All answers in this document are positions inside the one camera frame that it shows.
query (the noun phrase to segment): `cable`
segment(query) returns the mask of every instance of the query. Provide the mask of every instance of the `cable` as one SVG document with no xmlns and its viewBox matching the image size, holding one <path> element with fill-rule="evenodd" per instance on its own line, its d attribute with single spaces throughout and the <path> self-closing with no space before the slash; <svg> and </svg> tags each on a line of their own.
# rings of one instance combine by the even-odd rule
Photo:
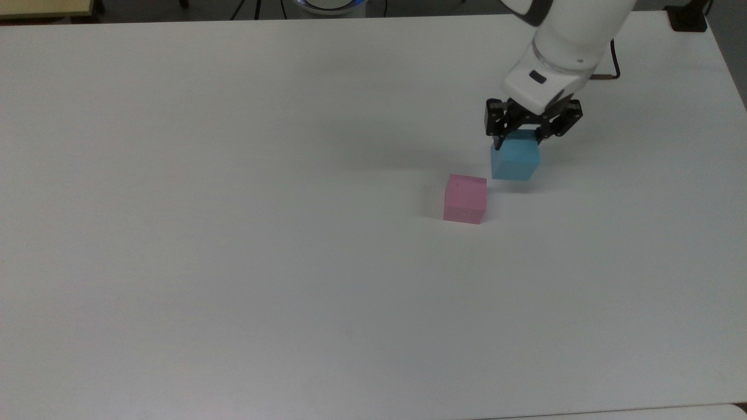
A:
<svg viewBox="0 0 747 420">
<path fill-rule="evenodd" d="M 236 7 L 236 10 L 234 10 L 234 14 L 231 15 L 231 19 L 229 19 L 229 20 L 233 20 L 233 19 L 236 18 L 236 15 L 238 15 L 238 11 L 241 10 L 241 6 L 244 5 L 245 1 L 246 0 L 241 0 L 241 2 L 239 2 L 238 6 Z"/>
<path fill-rule="evenodd" d="M 620 78 L 620 64 L 617 62 L 617 52 L 615 51 L 615 40 L 610 41 L 610 52 L 612 53 L 612 64 L 615 65 L 615 74 L 613 75 L 592 75 L 591 80 L 615 80 Z"/>
<path fill-rule="evenodd" d="M 262 0 L 257 0 L 257 7 L 254 8 L 254 20 L 259 20 L 259 9 L 262 7 Z"/>
</svg>

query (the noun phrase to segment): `wooden surface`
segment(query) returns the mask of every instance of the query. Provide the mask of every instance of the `wooden surface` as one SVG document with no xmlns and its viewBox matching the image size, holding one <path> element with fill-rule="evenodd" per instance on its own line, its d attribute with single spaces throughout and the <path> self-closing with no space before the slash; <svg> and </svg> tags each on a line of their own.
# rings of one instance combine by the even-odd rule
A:
<svg viewBox="0 0 747 420">
<path fill-rule="evenodd" d="M 93 0 L 2 0 L 0 19 L 89 16 Z"/>
</svg>

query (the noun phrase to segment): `blue cube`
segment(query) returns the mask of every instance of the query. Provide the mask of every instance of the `blue cube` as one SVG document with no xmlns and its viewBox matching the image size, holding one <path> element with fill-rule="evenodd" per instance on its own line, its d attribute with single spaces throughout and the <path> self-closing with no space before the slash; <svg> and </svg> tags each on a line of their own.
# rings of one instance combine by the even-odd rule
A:
<svg viewBox="0 0 747 420">
<path fill-rule="evenodd" d="M 539 166 L 539 145 L 534 130 L 516 130 L 506 136 L 500 150 L 490 146 L 493 179 L 527 181 Z"/>
</svg>

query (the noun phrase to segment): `floor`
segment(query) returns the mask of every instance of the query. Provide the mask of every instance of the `floor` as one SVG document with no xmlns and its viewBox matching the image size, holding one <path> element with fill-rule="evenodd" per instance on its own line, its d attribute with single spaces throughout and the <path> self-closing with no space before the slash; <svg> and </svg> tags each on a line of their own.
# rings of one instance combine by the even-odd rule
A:
<svg viewBox="0 0 747 420">
<path fill-rule="evenodd" d="M 264 0 L 260 19 L 282 19 L 281 0 Z M 297 18 L 292 0 L 284 0 L 288 18 Z M 240 0 L 190 0 L 182 9 L 178 0 L 103 0 L 104 23 L 175 22 L 189 20 L 228 20 Z M 253 19 L 257 0 L 246 0 L 236 20 Z M 498 0 L 388 0 L 387 16 L 443 16 L 508 13 Z M 636 10 L 661 10 L 685 0 L 639 0 Z M 367 15 L 381 17 L 385 0 L 369 0 Z M 747 103 L 747 1 L 714 0 L 708 20 L 721 47 L 742 101 Z"/>
</svg>

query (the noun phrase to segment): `pink cube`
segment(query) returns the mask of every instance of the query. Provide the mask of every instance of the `pink cube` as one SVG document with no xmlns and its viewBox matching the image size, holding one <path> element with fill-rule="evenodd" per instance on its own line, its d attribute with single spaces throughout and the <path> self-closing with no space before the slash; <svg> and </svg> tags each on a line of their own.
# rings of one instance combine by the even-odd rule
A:
<svg viewBox="0 0 747 420">
<path fill-rule="evenodd" d="M 444 220 L 480 224 L 487 207 L 487 179 L 449 175 L 444 198 Z"/>
</svg>

